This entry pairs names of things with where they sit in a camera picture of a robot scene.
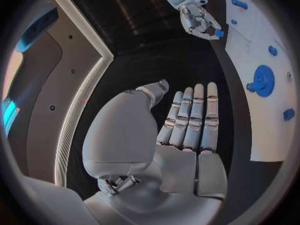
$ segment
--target blue light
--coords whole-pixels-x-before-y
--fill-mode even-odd
[[[15,109],[16,109],[16,104],[13,101],[11,101],[3,114],[4,127],[7,125],[8,121],[9,121],[10,117],[12,116],[13,112],[15,111]]]

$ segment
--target black floor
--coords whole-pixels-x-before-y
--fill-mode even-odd
[[[118,93],[161,79],[169,82],[170,89],[152,110],[158,129],[166,119],[176,91],[194,87],[197,83],[204,86],[209,82],[217,84],[220,124],[217,152],[229,172],[234,131],[228,87],[210,43],[190,36],[141,47],[138,51],[115,57],[86,105],[70,150],[67,187],[81,198],[86,199],[99,190],[96,180],[86,173],[82,163],[83,142],[98,111]]]

